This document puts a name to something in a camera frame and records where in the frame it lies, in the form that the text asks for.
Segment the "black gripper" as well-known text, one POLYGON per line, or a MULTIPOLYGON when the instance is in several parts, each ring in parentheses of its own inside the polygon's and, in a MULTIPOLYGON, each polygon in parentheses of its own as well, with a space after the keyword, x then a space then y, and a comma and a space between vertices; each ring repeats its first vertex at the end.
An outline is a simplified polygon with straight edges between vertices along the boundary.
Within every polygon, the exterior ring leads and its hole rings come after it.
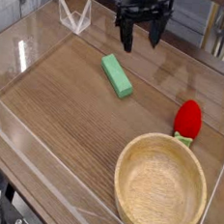
POLYGON ((173 13, 175 0, 119 0, 116 6, 115 25, 121 26, 124 51, 131 52, 133 23, 151 21, 149 40, 158 45, 167 21, 173 13))

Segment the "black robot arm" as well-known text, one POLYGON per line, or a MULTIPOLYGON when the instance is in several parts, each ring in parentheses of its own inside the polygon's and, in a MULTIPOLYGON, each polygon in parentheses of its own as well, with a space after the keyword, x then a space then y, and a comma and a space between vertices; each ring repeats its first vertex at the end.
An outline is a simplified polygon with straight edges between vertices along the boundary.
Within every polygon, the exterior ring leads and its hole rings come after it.
POLYGON ((120 28, 124 51, 131 52, 133 28, 137 23, 150 22, 149 41, 156 47, 168 19, 173 14, 175 0, 121 0, 116 6, 115 25, 120 28))

